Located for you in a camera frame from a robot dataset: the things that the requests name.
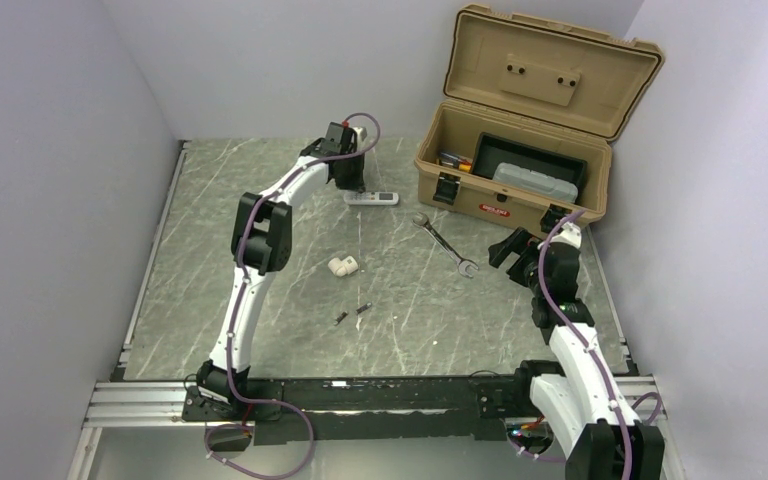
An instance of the gray case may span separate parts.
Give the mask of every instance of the gray case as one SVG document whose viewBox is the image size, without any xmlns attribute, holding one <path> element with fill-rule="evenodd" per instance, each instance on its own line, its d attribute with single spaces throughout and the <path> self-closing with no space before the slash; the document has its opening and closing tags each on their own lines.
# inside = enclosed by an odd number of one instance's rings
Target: gray case
<svg viewBox="0 0 768 480">
<path fill-rule="evenodd" d="M 510 163 L 500 163 L 496 167 L 493 181 L 546 195 L 563 202 L 575 203 L 575 199 L 578 197 L 578 188 L 572 183 Z"/>
</svg>

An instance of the marble tabletop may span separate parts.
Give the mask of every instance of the marble tabletop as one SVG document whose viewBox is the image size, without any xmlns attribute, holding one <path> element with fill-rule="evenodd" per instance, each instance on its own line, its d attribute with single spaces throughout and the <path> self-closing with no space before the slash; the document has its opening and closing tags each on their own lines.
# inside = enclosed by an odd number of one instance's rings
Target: marble tabletop
<svg viewBox="0 0 768 480">
<path fill-rule="evenodd" d="M 237 202 L 274 183 L 310 139 L 197 140 L 185 145 L 175 193 L 137 317 L 126 380 L 181 379 L 216 342 L 231 291 Z M 293 212 L 293 254 L 272 285 L 257 326 L 252 377 L 512 373 L 522 360 L 554 359 L 531 321 L 531 292 L 487 263 L 511 230 L 417 201 L 418 138 L 382 138 L 367 154 L 369 190 L 399 193 L 395 207 L 348 206 L 333 186 Z M 426 213 L 474 279 L 411 222 Z M 580 293 L 611 369 L 627 371 L 601 271 L 585 230 Z M 337 278 L 326 264 L 354 256 Z M 367 302 L 372 308 L 354 311 Z M 340 312 L 350 312 L 339 325 Z"/>
</svg>

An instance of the toolbox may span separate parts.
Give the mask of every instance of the toolbox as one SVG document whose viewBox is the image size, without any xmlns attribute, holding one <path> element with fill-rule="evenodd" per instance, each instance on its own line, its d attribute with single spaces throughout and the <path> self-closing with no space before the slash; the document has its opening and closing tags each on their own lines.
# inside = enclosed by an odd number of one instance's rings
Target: toolbox
<svg viewBox="0 0 768 480">
<path fill-rule="evenodd" d="M 543 236 L 574 210 L 585 212 L 580 225 L 601 219 L 611 143 L 663 62 L 653 43 L 481 5 L 464 7 L 443 86 L 447 98 L 415 160 L 419 200 Z M 574 179 L 575 202 L 438 161 L 439 152 L 476 158 L 485 140 L 499 139 L 562 167 L 583 162 L 583 178 Z"/>
</svg>

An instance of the white wall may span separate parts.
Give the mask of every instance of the white wall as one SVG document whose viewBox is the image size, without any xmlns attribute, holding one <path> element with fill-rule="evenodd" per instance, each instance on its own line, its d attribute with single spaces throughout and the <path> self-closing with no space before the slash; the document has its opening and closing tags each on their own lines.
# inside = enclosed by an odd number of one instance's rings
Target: white wall
<svg viewBox="0 0 768 480">
<path fill-rule="evenodd" d="M 64 478 L 177 144 L 97 0 L 0 0 L 0 479 Z"/>
<path fill-rule="evenodd" d="M 179 138 L 321 135 L 361 110 L 424 134 L 467 0 L 103 0 Z M 642 0 L 493 0 L 622 36 Z"/>
<path fill-rule="evenodd" d="M 596 239 L 690 479 L 768 479 L 768 2 L 646 0 L 665 66 Z"/>
</svg>

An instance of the toolbox latch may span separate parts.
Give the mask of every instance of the toolbox latch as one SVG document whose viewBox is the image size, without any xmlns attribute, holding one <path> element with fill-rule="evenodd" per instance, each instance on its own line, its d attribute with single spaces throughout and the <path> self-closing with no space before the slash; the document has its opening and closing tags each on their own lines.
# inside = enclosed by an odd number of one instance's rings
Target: toolbox latch
<svg viewBox="0 0 768 480">
<path fill-rule="evenodd" d="M 542 230 L 543 233 L 551 232 L 552 229 L 555 228 L 555 225 L 557 225 L 562 218 L 566 217 L 570 213 L 572 213 L 572 210 L 568 208 L 559 207 L 557 205 L 549 205 L 549 209 L 546 210 L 543 218 L 540 219 L 540 230 Z"/>
<path fill-rule="evenodd" d="M 458 196 L 458 188 L 461 185 L 461 178 L 448 173 L 441 173 L 437 177 L 437 190 L 432 197 L 435 202 L 455 204 L 455 197 Z"/>
</svg>

